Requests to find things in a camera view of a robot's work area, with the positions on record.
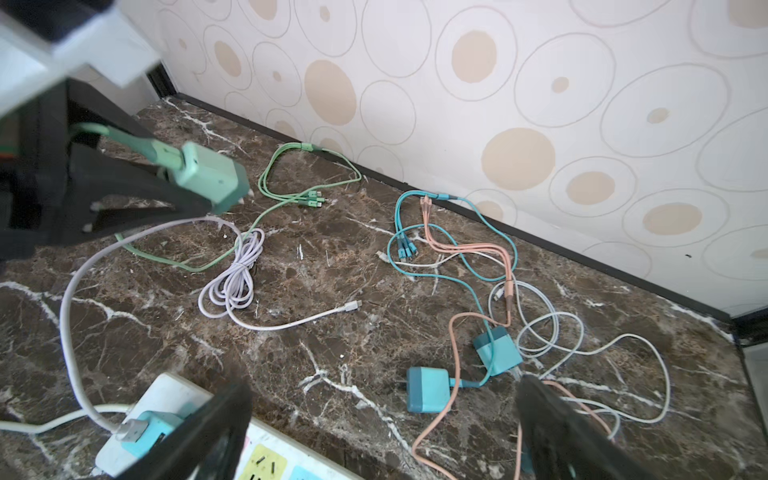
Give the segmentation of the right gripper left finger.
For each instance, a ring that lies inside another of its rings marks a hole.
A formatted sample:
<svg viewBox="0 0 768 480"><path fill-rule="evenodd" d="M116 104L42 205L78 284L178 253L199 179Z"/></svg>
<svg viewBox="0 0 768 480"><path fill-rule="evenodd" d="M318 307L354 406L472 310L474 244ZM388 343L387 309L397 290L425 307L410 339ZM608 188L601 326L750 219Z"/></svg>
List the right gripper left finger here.
<svg viewBox="0 0 768 480"><path fill-rule="evenodd" d="M238 381L183 418L169 436L120 473L120 479L232 479L252 413L252 392ZM135 441L144 426L126 422Z"/></svg>

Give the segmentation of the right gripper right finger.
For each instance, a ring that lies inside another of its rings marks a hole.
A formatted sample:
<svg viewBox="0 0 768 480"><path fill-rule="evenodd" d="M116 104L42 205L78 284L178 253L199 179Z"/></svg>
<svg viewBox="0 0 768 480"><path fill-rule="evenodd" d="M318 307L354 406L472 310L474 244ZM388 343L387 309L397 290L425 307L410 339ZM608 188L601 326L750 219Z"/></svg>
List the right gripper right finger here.
<svg viewBox="0 0 768 480"><path fill-rule="evenodd" d="M654 477L532 375L517 387L517 409L537 479Z"/></svg>

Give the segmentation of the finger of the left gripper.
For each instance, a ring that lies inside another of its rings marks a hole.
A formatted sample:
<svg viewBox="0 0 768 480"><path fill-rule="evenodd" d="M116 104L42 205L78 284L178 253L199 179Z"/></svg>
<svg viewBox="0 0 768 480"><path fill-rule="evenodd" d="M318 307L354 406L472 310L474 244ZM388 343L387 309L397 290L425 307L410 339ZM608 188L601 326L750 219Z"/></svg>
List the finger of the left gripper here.
<svg viewBox="0 0 768 480"><path fill-rule="evenodd" d="M208 199L160 178L156 168L115 159L82 122L141 139L150 132L91 85L65 80L1 119L1 255L30 258L39 246L70 246L208 213Z"/></svg>

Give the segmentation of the long white power strip pastel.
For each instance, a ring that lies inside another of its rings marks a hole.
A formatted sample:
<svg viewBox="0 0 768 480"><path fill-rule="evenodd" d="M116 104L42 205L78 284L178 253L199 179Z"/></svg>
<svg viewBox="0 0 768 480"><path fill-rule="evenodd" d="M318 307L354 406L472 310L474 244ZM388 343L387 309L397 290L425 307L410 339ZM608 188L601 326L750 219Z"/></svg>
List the long white power strip pastel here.
<svg viewBox="0 0 768 480"><path fill-rule="evenodd" d="M95 465L114 479L352 479L354 473L255 418L244 384L213 395L161 374L129 410L143 430L111 437Z"/></svg>

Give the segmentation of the green charger plug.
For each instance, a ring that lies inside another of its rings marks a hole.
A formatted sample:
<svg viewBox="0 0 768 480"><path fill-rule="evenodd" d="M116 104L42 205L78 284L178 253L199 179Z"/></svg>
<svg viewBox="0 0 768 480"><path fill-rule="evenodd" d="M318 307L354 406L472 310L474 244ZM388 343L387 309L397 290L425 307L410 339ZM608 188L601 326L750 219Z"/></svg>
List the green charger plug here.
<svg viewBox="0 0 768 480"><path fill-rule="evenodd" d="M211 203L211 212L221 215L250 191L243 165L194 142L181 148L182 167L172 170L173 184L200 195Z"/></svg>

